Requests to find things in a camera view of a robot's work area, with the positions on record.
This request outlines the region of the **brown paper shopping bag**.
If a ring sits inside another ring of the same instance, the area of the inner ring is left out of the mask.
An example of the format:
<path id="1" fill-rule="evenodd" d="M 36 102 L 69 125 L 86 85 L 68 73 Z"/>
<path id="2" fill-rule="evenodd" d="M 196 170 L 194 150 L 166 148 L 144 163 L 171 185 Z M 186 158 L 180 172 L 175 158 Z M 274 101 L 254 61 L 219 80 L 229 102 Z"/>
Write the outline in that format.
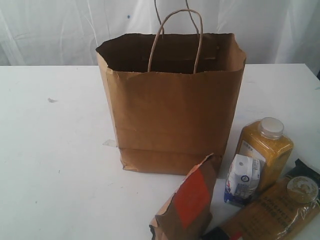
<path id="1" fill-rule="evenodd" d="M 96 48 L 125 170 L 186 175 L 213 155 L 220 169 L 246 53 L 233 33 L 127 33 Z"/>

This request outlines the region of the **yellow grain bottle white cap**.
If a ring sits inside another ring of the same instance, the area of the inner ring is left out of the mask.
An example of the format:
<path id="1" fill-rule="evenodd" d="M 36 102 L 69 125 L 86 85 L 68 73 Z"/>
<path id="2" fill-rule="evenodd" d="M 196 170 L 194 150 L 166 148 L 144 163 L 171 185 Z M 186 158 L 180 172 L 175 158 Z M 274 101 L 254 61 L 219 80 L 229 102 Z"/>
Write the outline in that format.
<path id="1" fill-rule="evenodd" d="M 265 117 L 243 127 L 235 153 L 260 161 L 260 181 L 256 189 L 260 194 L 278 180 L 293 148 L 293 141 L 284 135 L 284 124 L 276 118 Z"/>

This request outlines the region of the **clear tape scrap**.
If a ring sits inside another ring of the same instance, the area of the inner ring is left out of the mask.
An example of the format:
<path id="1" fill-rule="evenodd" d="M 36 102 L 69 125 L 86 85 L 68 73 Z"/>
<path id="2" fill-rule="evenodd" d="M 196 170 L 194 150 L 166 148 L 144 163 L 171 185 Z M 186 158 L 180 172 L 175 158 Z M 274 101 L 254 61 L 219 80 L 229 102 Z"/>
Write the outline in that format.
<path id="1" fill-rule="evenodd" d="M 108 146 L 108 147 L 112 147 L 112 148 L 117 148 L 117 142 L 115 140 L 112 139 L 108 139 L 105 142 L 103 142 L 102 144 L 103 146 Z"/>

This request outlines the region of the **brown pouch orange label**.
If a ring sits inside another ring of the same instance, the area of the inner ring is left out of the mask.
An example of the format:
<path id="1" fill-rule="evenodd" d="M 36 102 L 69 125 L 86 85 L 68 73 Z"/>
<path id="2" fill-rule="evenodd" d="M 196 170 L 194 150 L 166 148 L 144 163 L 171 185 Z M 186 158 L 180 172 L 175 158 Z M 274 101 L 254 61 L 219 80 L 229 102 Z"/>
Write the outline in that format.
<path id="1" fill-rule="evenodd" d="M 215 183 L 222 162 L 210 154 L 195 165 L 149 224 L 153 240 L 199 240 L 212 220 Z"/>

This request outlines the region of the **small white blue carton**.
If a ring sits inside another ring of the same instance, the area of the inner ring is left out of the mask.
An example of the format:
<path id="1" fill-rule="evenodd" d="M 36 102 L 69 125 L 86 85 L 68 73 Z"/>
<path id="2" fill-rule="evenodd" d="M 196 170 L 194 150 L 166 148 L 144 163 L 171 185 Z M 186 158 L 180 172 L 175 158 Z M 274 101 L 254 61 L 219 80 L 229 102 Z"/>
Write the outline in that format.
<path id="1" fill-rule="evenodd" d="M 258 159 L 236 154 L 227 174 L 224 202 L 239 207 L 247 205 L 259 185 L 260 174 Z"/>

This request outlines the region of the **spaghetti packet gold seal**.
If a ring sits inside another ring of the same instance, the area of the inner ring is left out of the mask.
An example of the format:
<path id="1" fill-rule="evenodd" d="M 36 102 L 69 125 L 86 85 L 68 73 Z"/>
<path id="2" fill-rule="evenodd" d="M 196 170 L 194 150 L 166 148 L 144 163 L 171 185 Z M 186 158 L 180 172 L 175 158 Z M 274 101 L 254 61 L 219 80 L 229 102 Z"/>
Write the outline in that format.
<path id="1" fill-rule="evenodd" d="M 203 240 L 292 240 L 320 213 L 320 171 L 300 159 L 283 178 Z"/>

